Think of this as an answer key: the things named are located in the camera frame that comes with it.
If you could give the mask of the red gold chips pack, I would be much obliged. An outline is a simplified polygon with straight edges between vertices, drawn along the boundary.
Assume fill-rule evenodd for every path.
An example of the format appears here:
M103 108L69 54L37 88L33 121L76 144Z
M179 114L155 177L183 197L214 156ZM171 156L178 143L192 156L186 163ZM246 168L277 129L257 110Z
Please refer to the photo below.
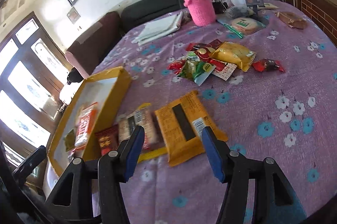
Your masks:
M200 59L209 59L215 50L222 44L219 39L215 39L212 42L205 43L189 43L186 47L186 51L194 52Z

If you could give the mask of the green triangular snack pack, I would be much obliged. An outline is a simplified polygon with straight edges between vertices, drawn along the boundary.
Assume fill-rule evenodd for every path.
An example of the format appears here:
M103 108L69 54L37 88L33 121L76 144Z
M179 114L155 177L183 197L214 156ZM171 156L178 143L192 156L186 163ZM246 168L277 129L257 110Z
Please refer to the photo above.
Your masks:
M210 63L187 60L181 68L178 77L191 80L198 86L201 86L214 70L215 66Z

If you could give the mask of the brown beige snack bar pack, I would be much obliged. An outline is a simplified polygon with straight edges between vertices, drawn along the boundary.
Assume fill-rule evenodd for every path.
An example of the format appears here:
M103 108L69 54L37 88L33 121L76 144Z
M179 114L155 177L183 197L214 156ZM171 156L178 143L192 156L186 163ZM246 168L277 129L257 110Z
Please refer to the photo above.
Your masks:
M116 118L118 125L118 141L128 140L136 126L144 129L144 143L138 162L157 159L167 154L163 137L156 127L152 116L151 104L144 103L129 115L119 115Z

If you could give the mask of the red dark candy pack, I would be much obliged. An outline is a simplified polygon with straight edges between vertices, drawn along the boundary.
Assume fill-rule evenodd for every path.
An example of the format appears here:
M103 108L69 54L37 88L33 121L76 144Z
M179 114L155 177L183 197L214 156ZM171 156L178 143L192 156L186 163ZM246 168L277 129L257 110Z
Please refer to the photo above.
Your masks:
M272 59L261 59L252 64L253 68L258 72L263 71L280 71L285 72L285 69L281 65L280 61L272 60Z

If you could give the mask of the yellow cracker pack with barcode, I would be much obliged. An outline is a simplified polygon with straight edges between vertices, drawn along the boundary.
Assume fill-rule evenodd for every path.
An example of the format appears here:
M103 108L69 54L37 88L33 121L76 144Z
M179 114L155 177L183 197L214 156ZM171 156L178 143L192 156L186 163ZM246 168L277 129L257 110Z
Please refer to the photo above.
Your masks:
M217 139L228 141L193 90L155 111L155 116L168 153L168 165L182 164L205 152L202 144L204 127L211 127Z

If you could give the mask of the small red candy wrapper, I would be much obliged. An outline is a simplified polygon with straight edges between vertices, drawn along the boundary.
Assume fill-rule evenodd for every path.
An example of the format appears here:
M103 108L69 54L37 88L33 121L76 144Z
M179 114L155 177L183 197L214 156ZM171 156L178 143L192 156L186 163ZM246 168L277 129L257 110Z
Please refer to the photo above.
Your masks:
M178 75L183 69L185 63L185 60L175 60L168 65L167 69L172 70L175 75Z

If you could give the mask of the pink sleeved water bottle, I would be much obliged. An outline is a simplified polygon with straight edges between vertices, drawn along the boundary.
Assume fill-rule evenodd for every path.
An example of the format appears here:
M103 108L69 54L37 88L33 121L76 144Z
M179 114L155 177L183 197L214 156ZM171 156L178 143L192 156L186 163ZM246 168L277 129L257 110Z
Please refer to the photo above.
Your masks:
M191 18L197 26L207 26L216 21L216 15L211 0L184 0Z

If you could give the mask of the orange white biscuit pack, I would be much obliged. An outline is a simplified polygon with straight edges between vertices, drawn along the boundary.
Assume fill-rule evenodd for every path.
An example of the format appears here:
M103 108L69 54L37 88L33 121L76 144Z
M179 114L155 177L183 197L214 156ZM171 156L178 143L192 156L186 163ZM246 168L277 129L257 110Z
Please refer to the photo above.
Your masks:
M84 149L88 142L88 138L92 132L93 125L95 123L96 114L98 112L98 103L95 102L88 107L80 111L76 138L75 149Z

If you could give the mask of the round biscuits in clear bag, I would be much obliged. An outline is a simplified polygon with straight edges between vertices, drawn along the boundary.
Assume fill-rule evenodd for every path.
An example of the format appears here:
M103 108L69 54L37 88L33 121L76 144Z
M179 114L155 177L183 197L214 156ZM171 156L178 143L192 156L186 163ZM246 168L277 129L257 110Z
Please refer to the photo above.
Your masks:
M229 22L225 23L225 26L241 38L246 35L254 34L266 27L261 22L248 17L239 17L229 20Z

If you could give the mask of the brown foil snack pack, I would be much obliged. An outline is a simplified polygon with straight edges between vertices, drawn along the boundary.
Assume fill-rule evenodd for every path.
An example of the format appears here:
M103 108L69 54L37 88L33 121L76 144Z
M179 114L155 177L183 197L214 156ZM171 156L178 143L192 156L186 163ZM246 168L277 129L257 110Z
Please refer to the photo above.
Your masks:
M303 30L307 27L307 21L292 12L276 12L275 15L292 29Z

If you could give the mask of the green yellow snack in tray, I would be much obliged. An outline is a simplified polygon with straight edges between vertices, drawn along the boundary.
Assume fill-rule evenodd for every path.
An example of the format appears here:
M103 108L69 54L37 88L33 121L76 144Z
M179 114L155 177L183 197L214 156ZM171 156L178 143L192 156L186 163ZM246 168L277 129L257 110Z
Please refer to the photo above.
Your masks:
M74 149L75 147L75 138L76 138L76 133L75 129L71 129L68 134L63 138L64 139L64 146L65 146L65 151L69 152Z

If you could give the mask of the dark red jujube snack pack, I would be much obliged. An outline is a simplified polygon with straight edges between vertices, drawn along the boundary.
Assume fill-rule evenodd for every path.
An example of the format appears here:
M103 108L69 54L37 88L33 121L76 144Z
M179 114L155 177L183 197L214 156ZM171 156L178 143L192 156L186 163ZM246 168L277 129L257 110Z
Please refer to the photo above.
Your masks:
M113 125L105 130L95 133L100 147L100 154L104 156L110 151L117 150L118 141L118 124Z

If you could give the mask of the red white flat sachet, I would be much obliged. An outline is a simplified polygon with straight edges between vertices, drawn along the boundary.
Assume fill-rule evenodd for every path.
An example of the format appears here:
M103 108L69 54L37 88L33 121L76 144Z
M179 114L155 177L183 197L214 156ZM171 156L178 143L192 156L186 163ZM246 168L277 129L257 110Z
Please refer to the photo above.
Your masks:
M224 81L228 80L235 71L235 69L237 68L237 65L233 63L218 61L216 59L211 59L209 63L215 66L215 69L212 71L212 74L215 75L216 77L221 78Z

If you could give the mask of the purple floral tablecloth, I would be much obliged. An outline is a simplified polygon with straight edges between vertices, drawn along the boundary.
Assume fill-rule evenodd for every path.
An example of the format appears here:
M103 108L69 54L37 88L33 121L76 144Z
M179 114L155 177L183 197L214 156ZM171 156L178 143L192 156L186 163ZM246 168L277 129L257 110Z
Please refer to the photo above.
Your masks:
M203 28L189 22L167 37L139 46L129 31L95 67L123 66L132 83L119 109L123 118L143 103L152 110L197 90L230 148L249 159L272 157L281 167L307 215L336 196L336 19L302 0L299 8L280 2L282 12L307 21L289 28L274 11L262 15L269 25L239 39L220 24ZM229 80L209 77L201 86L179 79L168 65L185 55L191 42L214 39L240 43L256 58L278 60L284 72L236 70ZM121 186L131 223L215 223L226 186L213 175L206 155L175 167L166 156L140 163Z

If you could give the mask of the yellow cheese sandwich crackers pack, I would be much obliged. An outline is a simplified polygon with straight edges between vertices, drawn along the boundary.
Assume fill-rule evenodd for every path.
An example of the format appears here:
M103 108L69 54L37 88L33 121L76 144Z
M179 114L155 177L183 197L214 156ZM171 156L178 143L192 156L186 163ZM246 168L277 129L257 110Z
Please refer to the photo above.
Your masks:
M256 56L256 52L238 43L223 42L211 55L212 59L233 63L243 72L247 72Z

